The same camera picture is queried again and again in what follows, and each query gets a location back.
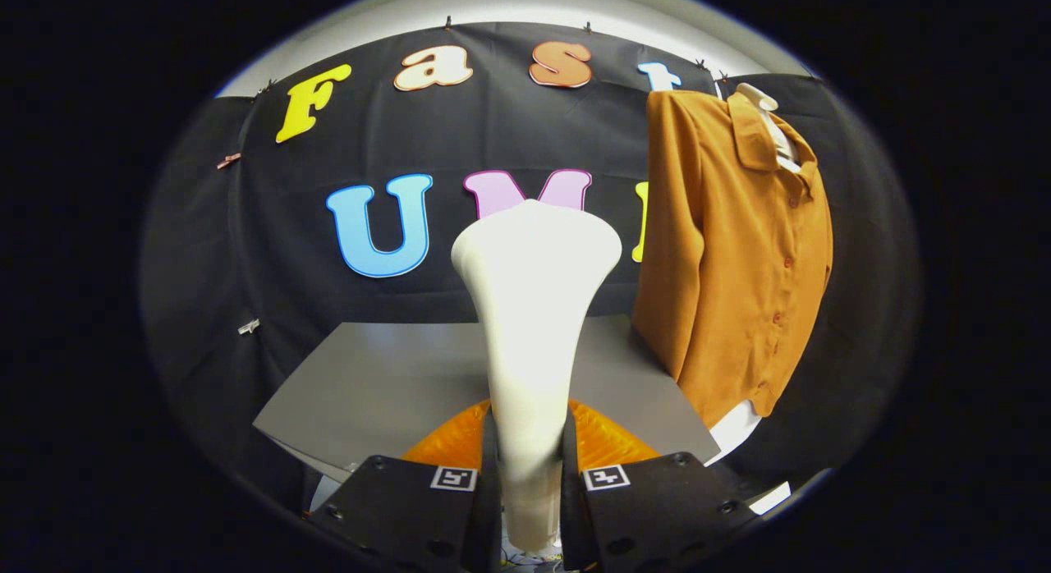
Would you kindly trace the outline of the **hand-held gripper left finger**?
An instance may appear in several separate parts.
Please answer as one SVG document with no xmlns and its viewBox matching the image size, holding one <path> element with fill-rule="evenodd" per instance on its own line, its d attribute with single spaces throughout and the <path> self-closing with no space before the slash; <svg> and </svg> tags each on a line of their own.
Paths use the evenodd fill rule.
<svg viewBox="0 0 1051 573">
<path fill-rule="evenodd" d="M 308 521 L 375 572 L 497 572 L 502 562 L 502 480 L 489 402 L 478 467 L 371 456 Z"/>
</svg>

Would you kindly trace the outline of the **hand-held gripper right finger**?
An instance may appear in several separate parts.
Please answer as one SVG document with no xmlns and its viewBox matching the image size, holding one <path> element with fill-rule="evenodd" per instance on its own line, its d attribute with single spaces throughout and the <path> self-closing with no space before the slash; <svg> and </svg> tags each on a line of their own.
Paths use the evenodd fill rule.
<svg viewBox="0 0 1051 573">
<path fill-rule="evenodd" d="M 642 456 L 642 442 L 581 402 L 562 432 L 566 571 L 688 572 L 760 527 L 760 517 L 686 451 Z"/>
</svg>

